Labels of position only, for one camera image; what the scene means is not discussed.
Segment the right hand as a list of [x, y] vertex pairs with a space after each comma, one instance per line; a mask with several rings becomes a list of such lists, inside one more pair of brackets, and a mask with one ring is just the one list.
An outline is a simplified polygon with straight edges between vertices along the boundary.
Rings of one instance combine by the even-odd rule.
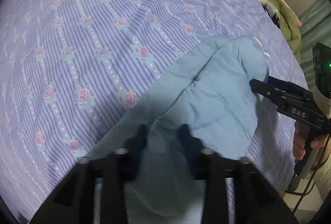
[[[313, 166], [317, 167], [318, 163], [323, 163], [330, 155], [330, 140], [327, 142], [328, 135], [323, 134], [316, 137], [310, 144], [311, 148], [318, 150], [318, 155], [314, 161]], [[301, 134], [301, 126], [298, 121], [295, 122], [295, 132], [293, 137], [293, 156], [297, 160], [302, 160], [305, 156], [305, 142], [306, 139]]]

